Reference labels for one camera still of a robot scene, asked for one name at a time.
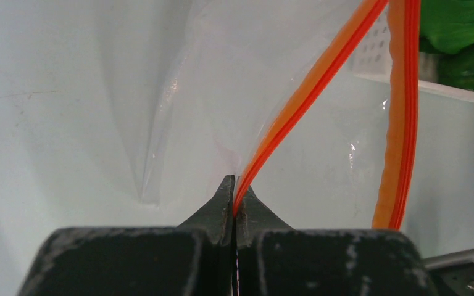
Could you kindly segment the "clear zip bag orange zipper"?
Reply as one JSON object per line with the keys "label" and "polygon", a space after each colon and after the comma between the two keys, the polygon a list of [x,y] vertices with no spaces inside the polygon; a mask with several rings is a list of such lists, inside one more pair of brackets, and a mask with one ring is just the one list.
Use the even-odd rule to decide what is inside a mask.
{"label": "clear zip bag orange zipper", "polygon": [[95,1],[106,96],[137,201],[234,175],[234,212],[278,146],[387,23],[390,106],[372,227],[400,229],[418,129],[420,1]]}

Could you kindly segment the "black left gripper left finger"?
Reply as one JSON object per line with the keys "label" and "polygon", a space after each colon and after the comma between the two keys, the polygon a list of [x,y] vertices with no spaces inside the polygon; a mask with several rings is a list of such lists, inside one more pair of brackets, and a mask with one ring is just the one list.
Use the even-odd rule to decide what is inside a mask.
{"label": "black left gripper left finger", "polygon": [[19,295],[231,295],[233,189],[178,226],[55,230],[35,255]]}

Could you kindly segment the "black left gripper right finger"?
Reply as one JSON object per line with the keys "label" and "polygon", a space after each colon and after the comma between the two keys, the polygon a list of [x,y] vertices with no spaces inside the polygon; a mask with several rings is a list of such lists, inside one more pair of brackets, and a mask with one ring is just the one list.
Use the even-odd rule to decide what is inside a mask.
{"label": "black left gripper right finger", "polygon": [[436,295],[414,244],[384,229],[294,229],[252,189],[236,217],[240,295]]}

